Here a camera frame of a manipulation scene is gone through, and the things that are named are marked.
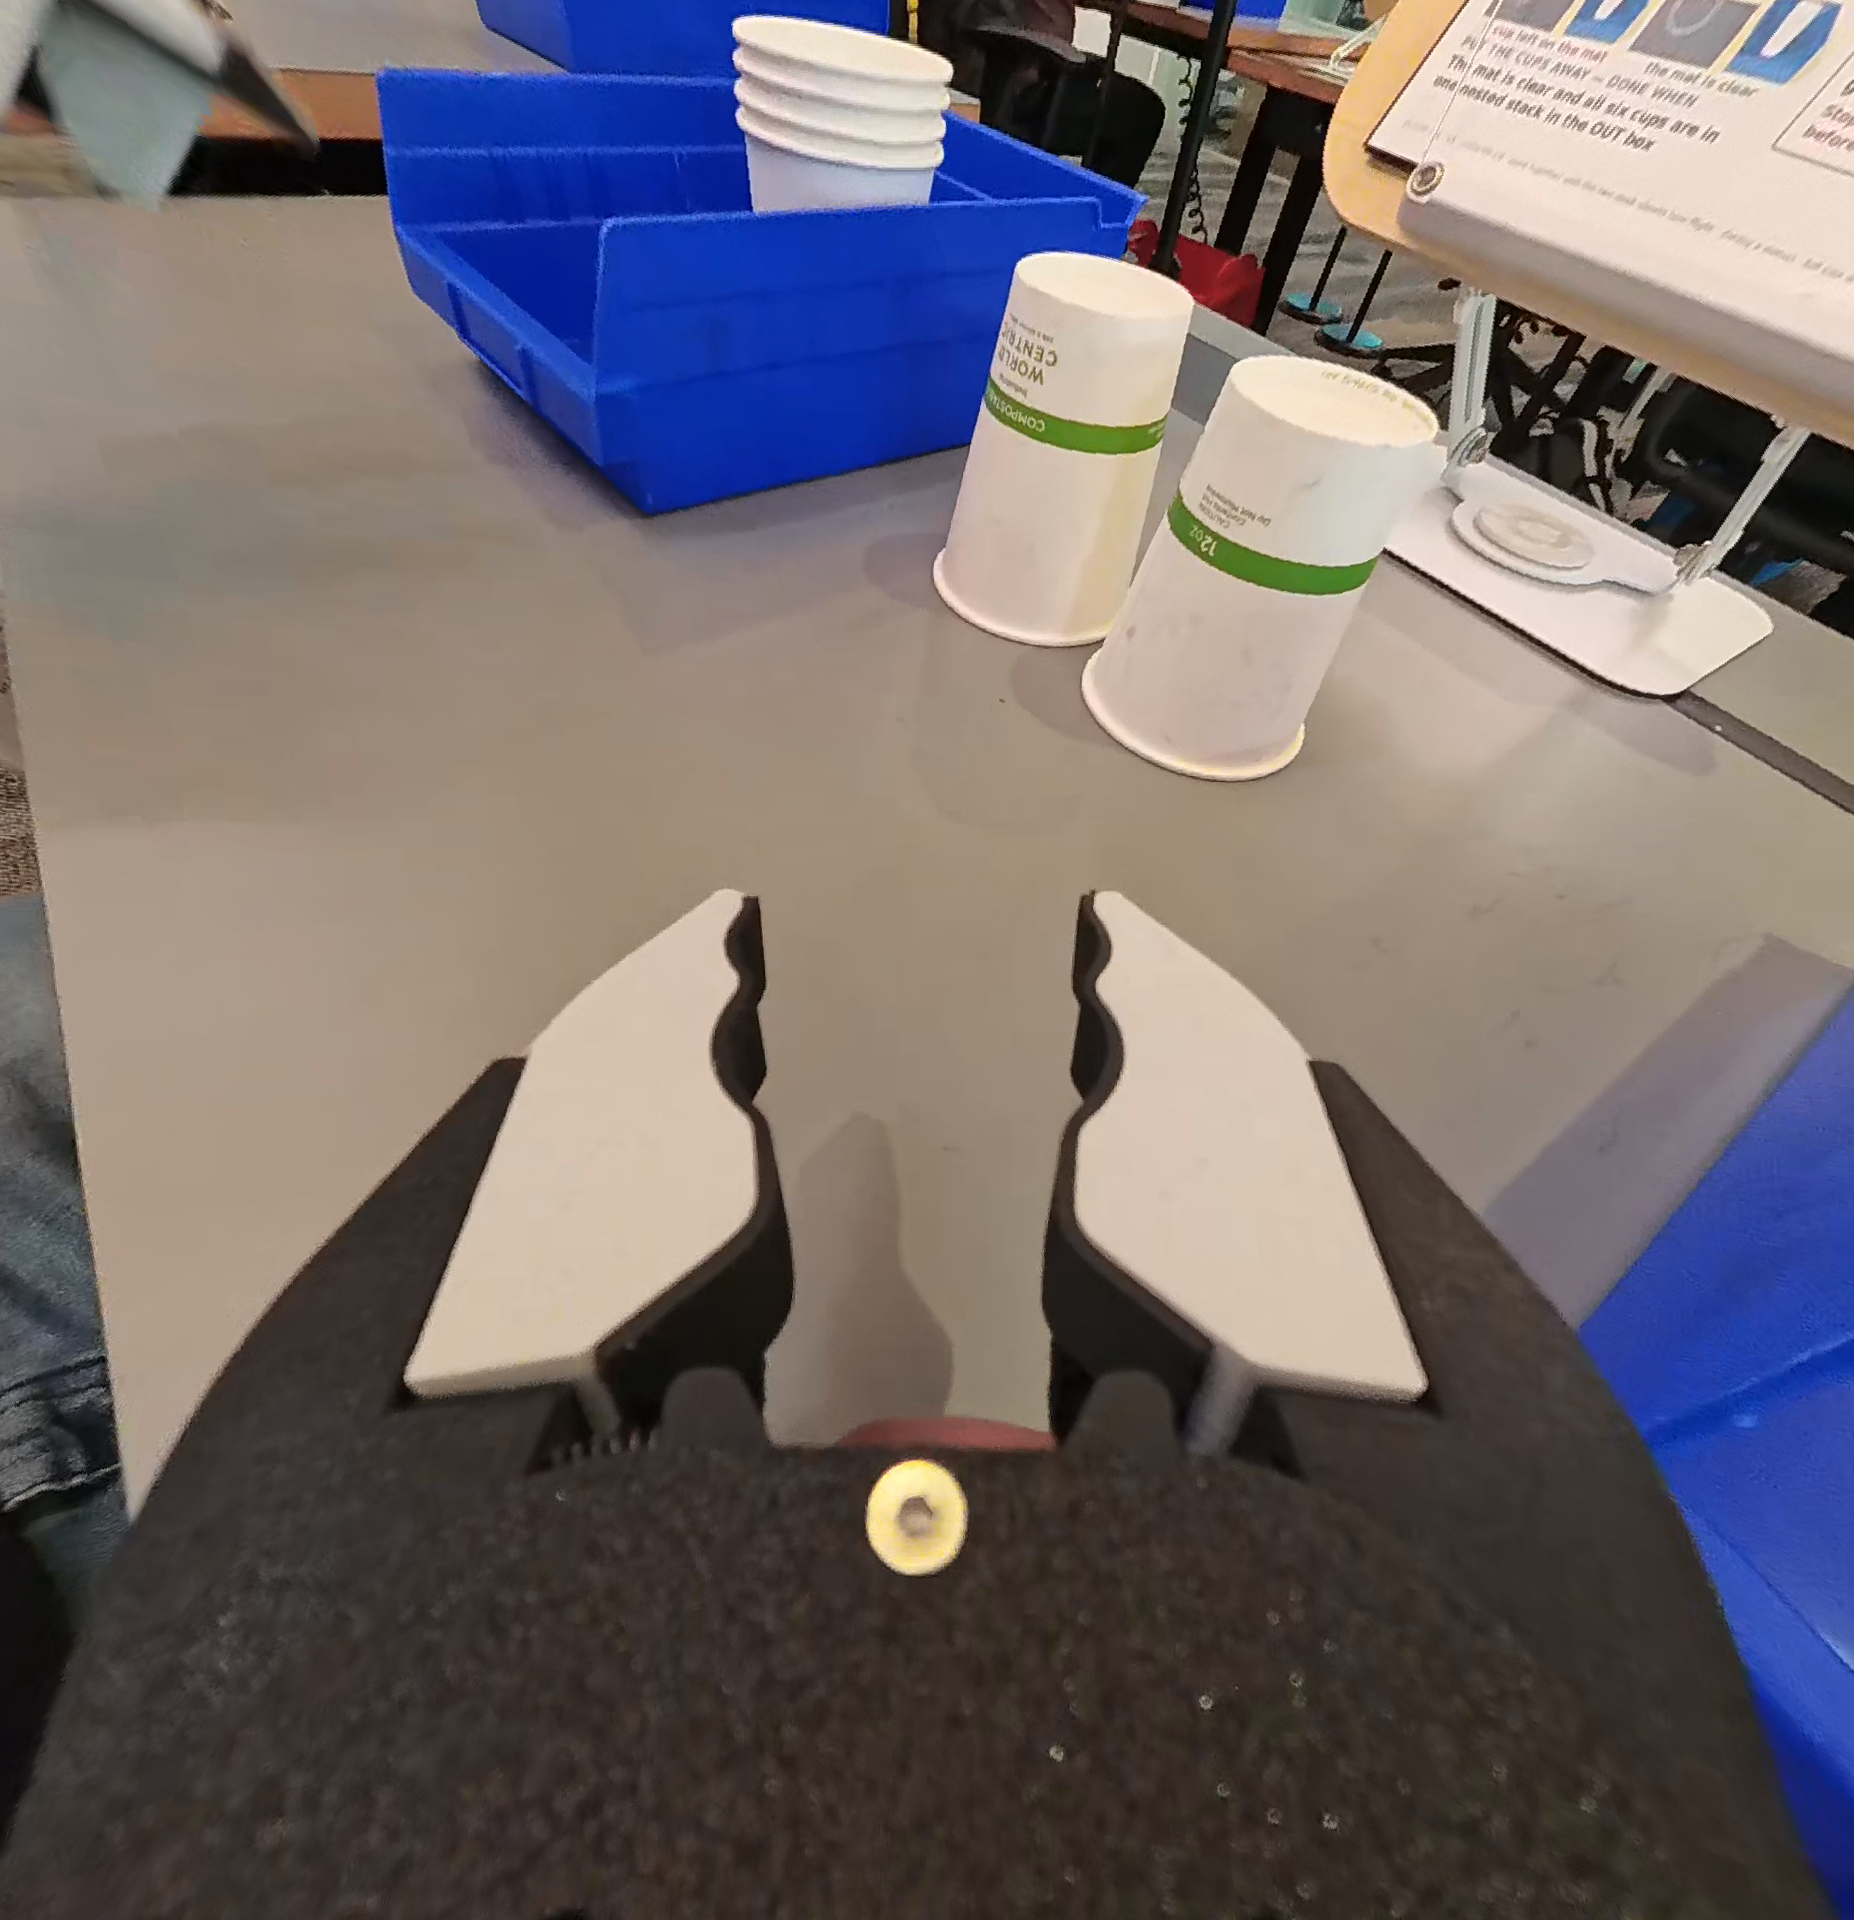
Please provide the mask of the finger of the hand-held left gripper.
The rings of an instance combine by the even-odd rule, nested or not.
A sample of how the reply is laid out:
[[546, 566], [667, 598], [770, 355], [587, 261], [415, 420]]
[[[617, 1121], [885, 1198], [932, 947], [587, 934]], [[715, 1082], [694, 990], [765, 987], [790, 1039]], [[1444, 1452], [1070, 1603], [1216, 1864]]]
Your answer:
[[160, 204], [217, 104], [299, 156], [321, 137], [222, 5], [55, 3], [33, 44], [51, 122], [111, 200]]

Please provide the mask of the red storage box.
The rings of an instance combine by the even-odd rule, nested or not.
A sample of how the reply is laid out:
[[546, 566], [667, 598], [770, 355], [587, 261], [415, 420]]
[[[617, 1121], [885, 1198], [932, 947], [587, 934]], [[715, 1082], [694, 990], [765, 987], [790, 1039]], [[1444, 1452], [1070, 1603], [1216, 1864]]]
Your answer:
[[1265, 271], [1252, 251], [1230, 254], [1218, 246], [1181, 235], [1174, 246], [1174, 279], [1204, 309], [1231, 325], [1258, 331], [1258, 303]]

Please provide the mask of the blue plastic bin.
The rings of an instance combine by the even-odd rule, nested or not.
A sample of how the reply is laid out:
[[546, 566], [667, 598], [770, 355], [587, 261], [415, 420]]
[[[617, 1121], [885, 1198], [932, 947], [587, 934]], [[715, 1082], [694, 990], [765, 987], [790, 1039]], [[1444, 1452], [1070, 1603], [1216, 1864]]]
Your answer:
[[727, 76], [733, 23], [754, 16], [892, 34], [889, 3], [477, 3], [477, 9], [491, 34], [581, 76]]
[[953, 118], [932, 200], [757, 214], [730, 84], [375, 77], [410, 292], [648, 514], [962, 447], [1016, 266], [1143, 194]]
[[1854, 1916], [1854, 987], [1582, 1327]]

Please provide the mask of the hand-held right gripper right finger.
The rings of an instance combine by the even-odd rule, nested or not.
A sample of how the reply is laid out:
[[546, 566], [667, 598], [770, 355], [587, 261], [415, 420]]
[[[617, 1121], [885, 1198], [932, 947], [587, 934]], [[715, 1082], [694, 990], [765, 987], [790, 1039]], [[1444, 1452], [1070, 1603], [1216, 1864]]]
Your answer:
[[1240, 1452], [1276, 1396], [1430, 1409], [1428, 1367], [1315, 1060], [1216, 960], [1113, 890], [1082, 899], [1042, 1248], [1056, 1441], [1150, 1380], [1184, 1452]]

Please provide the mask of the white instruction sheet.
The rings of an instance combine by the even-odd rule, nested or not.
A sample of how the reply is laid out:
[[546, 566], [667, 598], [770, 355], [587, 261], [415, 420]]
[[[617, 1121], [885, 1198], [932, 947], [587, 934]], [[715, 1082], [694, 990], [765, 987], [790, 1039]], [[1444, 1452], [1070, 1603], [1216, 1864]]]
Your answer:
[[1368, 151], [1567, 181], [1854, 186], [1854, 3], [1466, 5]]

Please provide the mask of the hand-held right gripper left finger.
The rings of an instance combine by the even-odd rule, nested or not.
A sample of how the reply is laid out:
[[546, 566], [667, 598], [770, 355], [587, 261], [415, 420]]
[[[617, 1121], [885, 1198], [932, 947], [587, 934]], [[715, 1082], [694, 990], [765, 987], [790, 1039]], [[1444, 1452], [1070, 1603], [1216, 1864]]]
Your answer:
[[795, 1295], [765, 995], [760, 900], [719, 890], [533, 1039], [404, 1367], [414, 1397], [558, 1389], [621, 1439], [719, 1372], [765, 1416]]

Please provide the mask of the wooden sign board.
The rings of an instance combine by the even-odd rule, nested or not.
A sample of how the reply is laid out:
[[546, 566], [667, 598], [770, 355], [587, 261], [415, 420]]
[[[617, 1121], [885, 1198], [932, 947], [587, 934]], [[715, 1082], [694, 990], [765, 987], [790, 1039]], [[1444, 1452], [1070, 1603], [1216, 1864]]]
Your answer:
[[1529, 162], [1416, 165], [1368, 151], [1380, 119], [1466, 5], [1396, 5], [1327, 142], [1341, 216], [1373, 238], [1613, 350], [1854, 450], [1854, 186], [1639, 175], [1567, 181]]

